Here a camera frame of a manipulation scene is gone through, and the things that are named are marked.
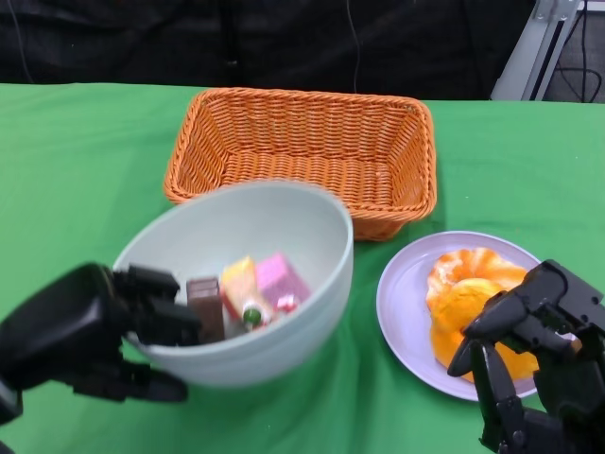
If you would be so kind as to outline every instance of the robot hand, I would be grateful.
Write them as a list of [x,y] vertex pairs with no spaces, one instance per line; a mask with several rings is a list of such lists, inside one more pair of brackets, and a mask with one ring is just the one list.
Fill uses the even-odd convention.
[[[530,271],[520,286],[491,298],[465,328],[448,374],[473,372],[484,446],[502,454],[605,452],[602,298],[548,260]],[[534,382],[546,412],[521,405],[494,348],[497,342],[538,359]]]
[[178,291],[170,274],[89,264],[22,303],[0,323],[0,425],[22,413],[22,391],[48,380],[115,401],[185,400],[178,379],[120,352],[128,333],[143,344],[199,343],[200,321],[174,304]]

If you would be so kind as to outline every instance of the plate rim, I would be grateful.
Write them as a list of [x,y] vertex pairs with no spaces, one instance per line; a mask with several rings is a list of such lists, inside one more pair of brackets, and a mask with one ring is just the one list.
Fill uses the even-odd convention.
[[[379,295],[381,292],[381,288],[385,285],[385,275],[387,274],[388,269],[391,267],[391,265],[397,260],[397,258],[404,253],[405,250],[407,250],[408,248],[410,248],[411,246],[415,245],[416,243],[419,242],[423,242],[426,241],[430,238],[433,238],[435,236],[451,236],[451,235],[460,235],[460,234],[464,234],[464,235],[471,235],[471,236],[482,236],[485,238],[489,238],[489,239],[494,239],[496,241],[499,241],[501,243],[504,243],[508,246],[511,246],[512,248],[526,254],[529,258],[531,258],[532,260],[534,260],[536,262],[536,265],[539,265],[541,263],[541,260],[539,260],[534,254],[526,251],[525,249],[523,249],[520,246],[517,246],[516,244],[501,238],[500,236],[495,236],[495,235],[489,235],[489,234],[483,234],[481,232],[473,232],[470,230],[451,230],[451,231],[447,231],[447,232],[437,232],[435,234],[431,234],[431,235],[427,235],[427,236],[422,236],[418,239],[415,239],[414,241],[412,241],[411,243],[406,244],[402,249],[399,250],[398,253],[396,253],[391,260],[388,262],[388,264],[385,266],[385,268],[382,271],[382,274],[380,275],[380,280],[378,281],[378,288],[376,290],[376,316],[378,318],[378,324],[380,325],[380,331],[382,332],[382,337],[385,339],[385,341],[387,342],[387,345],[389,346],[389,349],[391,351],[391,353],[393,355],[395,355],[397,357],[397,359],[399,360],[399,362],[401,364],[403,364],[406,369],[408,369],[412,374],[414,374],[418,379],[420,379],[424,384],[430,386],[431,388],[434,388],[438,391],[441,391],[442,393],[451,395],[453,397],[456,397],[458,399],[462,399],[462,400],[467,400],[467,401],[471,401],[471,402],[478,402],[478,396],[475,392],[475,394],[473,396],[469,396],[469,395],[464,395],[461,393],[456,393],[456,392],[451,392],[451,391],[447,391],[445,390],[442,385],[438,385],[438,384],[434,384],[434,383],[429,383],[428,381],[426,381],[424,378],[422,378],[421,376],[419,376],[419,374],[416,373],[416,371],[412,370],[412,368],[407,364],[407,361],[405,361],[401,355],[399,354],[399,352],[397,352],[397,350],[395,348],[393,348],[393,344],[392,344],[392,340],[389,338],[389,336],[387,335],[386,331],[385,331],[385,326],[383,325],[383,317],[382,317],[382,310],[381,310],[381,305],[380,305],[380,300],[379,300]],[[534,387],[524,393],[519,393],[517,394],[520,398],[524,398],[524,397],[528,397],[530,395],[533,395],[537,392],[538,390],[536,389],[536,386],[534,384]]]

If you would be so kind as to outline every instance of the cable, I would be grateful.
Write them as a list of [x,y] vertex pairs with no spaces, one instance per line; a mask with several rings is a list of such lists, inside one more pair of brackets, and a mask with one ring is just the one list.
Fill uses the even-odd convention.
[[[566,68],[568,71],[570,69],[579,69],[581,71],[581,68]],[[561,68],[561,64],[557,61],[557,71],[561,72],[561,77],[563,79],[563,81],[567,84],[567,86],[569,87],[569,89],[572,91],[572,93],[574,95],[576,95],[576,98],[578,99],[578,101],[581,100],[581,96],[579,95],[579,93],[576,91],[576,89],[574,88],[574,86],[571,84],[571,82],[569,81],[569,79],[565,76],[563,69]]]
[[586,102],[586,19],[588,18],[588,0],[584,0],[584,17],[582,21],[582,102]]
[[571,40],[571,37],[574,34],[574,31],[576,31],[576,27],[579,24],[579,20],[584,15],[584,12],[585,12],[584,9],[582,9],[582,11],[579,12],[578,17],[576,18],[576,22],[574,22],[574,26],[572,26],[571,30],[569,30],[569,34],[567,35],[567,39],[565,40],[565,43],[563,43],[563,46],[566,46],[567,43],[569,43],[569,40]]
[[353,24],[353,17],[351,16],[351,0],[345,0],[347,2],[347,16],[349,17],[349,26],[351,27],[351,33],[353,33],[353,39],[355,41],[355,47],[357,48],[357,59],[355,61],[355,70],[353,73],[353,91],[357,93],[357,75],[359,74],[359,62],[361,61],[361,46],[357,38],[357,32],[355,31],[355,25]]
[[[569,35],[567,36],[567,39],[565,40],[565,43],[563,44],[563,46],[565,46],[567,43],[569,43],[569,40],[571,40],[572,35],[574,34],[574,31],[576,31],[576,27],[578,26],[579,21],[581,19],[583,19],[583,22],[582,22],[582,37],[581,37],[582,63],[583,63],[583,65],[582,65],[581,68],[571,68],[571,67],[565,67],[565,68],[563,68],[563,67],[561,67],[561,63],[559,61],[557,61],[556,69],[557,69],[557,71],[559,71],[561,73],[561,77],[562,77],[563,81],[567,84],[567,86],[569,87],[569,89],[571,90],[571,92],[576,96],[576,98],[578,99],[578,101],[584,102],[584,103],[585,102],[592,103],[592,102],[595,101],[596,96],[598,95],[598,92],[601,89],[601,85],[603,83],[603,77],[598,73],[598,71],[595,71],[593,69],[588,69],[587,68],[587,61],[586,61],[586,24],[587,24],[587,18],[588,18],[588,0],[583,0],[583,1],[584,1],[584,7],[579,12],[578,17],[576,18],[576,22],[574,23],[574,25],[569,30]],[[565,76],[565,74],[564,74],[565,71],[574,71],[574,72],[581,72],[582,73],[582,92],[581,92],[581,94],[576,91],[576,89],[574,88],[574,86],[572,85],[572,83]],[[596,89],[595,89],[595,92],[593,93],[593,95],[591,96],[591,98],[588,101],[586,101],[586,80],[587,80],[587,76],[589,74],[592,74],[592,75],[596,76]]]
[[29,83],[35,83],[31,74],[29,74],[29,68],[27,67],[26,60],[26,52],[24,50],[23,41],[21,40],[21,29],[19,28],[19,21],[17,20],[17,15],[15,14],[15,10],[12,7],[12,2],[7,0],[9,4],[10,15],[12,16],[12,22],[15,24],[15,30],[17,31],[17,42],[19,44],[19,53],[21,54],[21,64],[23,65],[23,70],[26,73],[26,78]]
[[567,85],[569,86],[569,88],[571,89],[572,92],[574,92],[574,95],[576,95],[576,97],[578,99],[581,99],[581,96],[579,95],[578,92],[576,92],[576,90],[574,90],[574,88],[572,87],[571,83],[569,83],[569,80],[567,80],[567,78],[565,77],[563,71],[576,71],[576,72],[584,72],[586,71],[586,74],[592,74],[594,76],[596,76],[596,89],[595,92],[593,93],[593,95],[591,96],[591,98],[588,100],[588,103],[592,103],[595,101],[596,99],[596,95],[598,95],[598,92],[601,89],[601,85],[603,84],[603,77],[594,69],[586,69],[584,70],[584,68],[563,68],[561,66],[559,66],[557,68],[559,71],[561,71],[561,76],[563,77],[563,80],[565,80],[565,82],[567,83]]

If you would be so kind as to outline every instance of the black curtain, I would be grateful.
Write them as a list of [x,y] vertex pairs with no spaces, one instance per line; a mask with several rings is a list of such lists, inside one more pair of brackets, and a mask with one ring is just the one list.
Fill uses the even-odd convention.
[[[37,83],[245,85],[351,92],[346,0],[11,0]],[[349,0],[360,93],[488,98],[530,0]],[[25,82],[8,0],[0,81]]]

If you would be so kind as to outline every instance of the brown chocolate bar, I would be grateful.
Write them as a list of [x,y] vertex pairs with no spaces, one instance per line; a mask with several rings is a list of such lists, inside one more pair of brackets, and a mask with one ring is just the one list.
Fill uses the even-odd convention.
[[187,282],[187,305],[201,320],[199,341],[201,343],[225,340],[223,304],[218,289],[218,279],[208,277]]

